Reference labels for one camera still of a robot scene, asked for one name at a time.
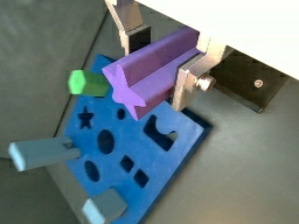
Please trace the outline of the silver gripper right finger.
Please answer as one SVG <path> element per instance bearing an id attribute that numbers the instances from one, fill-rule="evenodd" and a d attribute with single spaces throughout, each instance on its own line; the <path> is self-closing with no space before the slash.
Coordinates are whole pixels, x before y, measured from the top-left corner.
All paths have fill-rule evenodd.
<path id="1" fill-rule="evenodd" d="M 199 37 L 200 51 L 179 67 L 172 94 L 172 108 L 181 111 L 191 103 L 196 91 L 212 89 L 216 79 L 209 75 L 211 69 L 229 56 L 233 49 L 215 38 Z"/>

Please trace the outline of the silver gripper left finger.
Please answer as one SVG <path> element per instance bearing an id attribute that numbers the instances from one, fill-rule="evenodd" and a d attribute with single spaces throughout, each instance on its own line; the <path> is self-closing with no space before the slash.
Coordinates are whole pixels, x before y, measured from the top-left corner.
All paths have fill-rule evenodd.
<path id="1" fill-rule="evenodd" d="M 104 0 L 119 29 L 125 55 L 151 43 L 151 27 L 144 23 L 136 0 Z"/>

